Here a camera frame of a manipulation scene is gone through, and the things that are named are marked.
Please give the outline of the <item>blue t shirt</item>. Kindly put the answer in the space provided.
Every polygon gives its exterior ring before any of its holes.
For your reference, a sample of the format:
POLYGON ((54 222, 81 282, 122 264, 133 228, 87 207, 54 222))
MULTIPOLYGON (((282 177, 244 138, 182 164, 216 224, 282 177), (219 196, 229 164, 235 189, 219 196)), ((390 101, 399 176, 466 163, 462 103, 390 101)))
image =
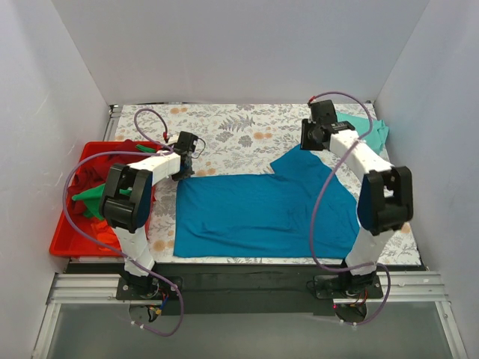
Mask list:
POLYGON ((356 199, 318 156, 294 147, 270 174, 193 177, 177 186, 176 257, 342 259, 359 233, 356 199))

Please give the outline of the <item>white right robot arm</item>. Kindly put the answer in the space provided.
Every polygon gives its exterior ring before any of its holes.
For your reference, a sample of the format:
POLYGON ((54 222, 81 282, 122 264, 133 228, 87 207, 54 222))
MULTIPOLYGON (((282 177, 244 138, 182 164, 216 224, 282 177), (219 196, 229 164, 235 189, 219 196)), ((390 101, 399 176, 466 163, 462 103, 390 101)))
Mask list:
POLYGON ((314 278, 318 298, 352 298, 379 285, 379 257, 387 241, 412 219, 412 173, 376 154, 350 122, 338 119, 330 99, 310 99, 308 107, 311 116, 302 120, 301 148, 334 153, 361 180, 353 247, 331 277, 314 278))

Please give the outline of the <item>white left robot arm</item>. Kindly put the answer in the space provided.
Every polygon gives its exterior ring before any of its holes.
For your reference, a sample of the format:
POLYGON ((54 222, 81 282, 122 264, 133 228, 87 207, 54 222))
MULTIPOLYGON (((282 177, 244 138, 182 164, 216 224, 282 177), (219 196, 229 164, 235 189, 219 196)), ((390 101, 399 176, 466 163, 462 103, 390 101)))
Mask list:
POLYGON ((197 135, 180 132, 172 153, 160 150, 127 165, 113 164, 108 172, 99 212, 120 244, 125 258, 123 278, 141 298, 153 298, 159 291, 159 280, 150 273, 155 260, 147 239, 154 187, 167 178, 179 181, 193 175, 192 155, 198 140, 197 135))

